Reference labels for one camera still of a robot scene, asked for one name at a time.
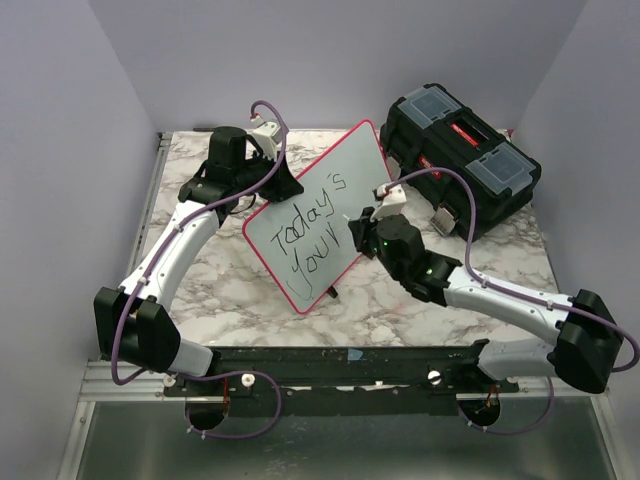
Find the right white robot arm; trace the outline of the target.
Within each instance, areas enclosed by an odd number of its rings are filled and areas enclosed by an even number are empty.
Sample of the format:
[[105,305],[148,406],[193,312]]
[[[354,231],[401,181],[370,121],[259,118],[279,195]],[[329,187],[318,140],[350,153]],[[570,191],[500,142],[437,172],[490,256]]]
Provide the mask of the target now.
[[508,377],[557,377],[586,393],[605,391],[623,343],[602,298],[582,289],[549,294],[470,273],[457,259],[424,246],[402,215],[376,220],[367,207],[348,223],[357,252],[377,259],[413,298],[487,315],[530,333],[528,340],[486,341],[460,379],[480,392]]

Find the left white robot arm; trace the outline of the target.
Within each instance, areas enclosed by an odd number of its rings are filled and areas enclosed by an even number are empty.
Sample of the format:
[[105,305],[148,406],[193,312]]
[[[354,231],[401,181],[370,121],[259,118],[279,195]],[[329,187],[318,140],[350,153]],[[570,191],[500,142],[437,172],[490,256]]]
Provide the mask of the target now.
[[208,156],[181,186],[159,239],[117,288],[103,287],[94,298],[99,348],[112,363],[185,375],[201,395],[220,387],[222,372],[212,364],[212,350],[182,338],[169,310],[195,257],[240,198],[283,202],[303,193],[286,162],[287,134],[274,120],[252,131],[214,129]]

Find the pink-framed whiteboard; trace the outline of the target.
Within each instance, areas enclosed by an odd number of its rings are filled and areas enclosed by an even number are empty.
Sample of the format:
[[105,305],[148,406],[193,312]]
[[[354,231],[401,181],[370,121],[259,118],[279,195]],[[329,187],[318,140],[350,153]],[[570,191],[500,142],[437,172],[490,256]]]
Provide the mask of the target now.
[[360,257],[343,215],[357,219],[391,180],[374,125],[363,120],[297,177],[304,193],[269,202],[242,233],[292,308],[309,312]]

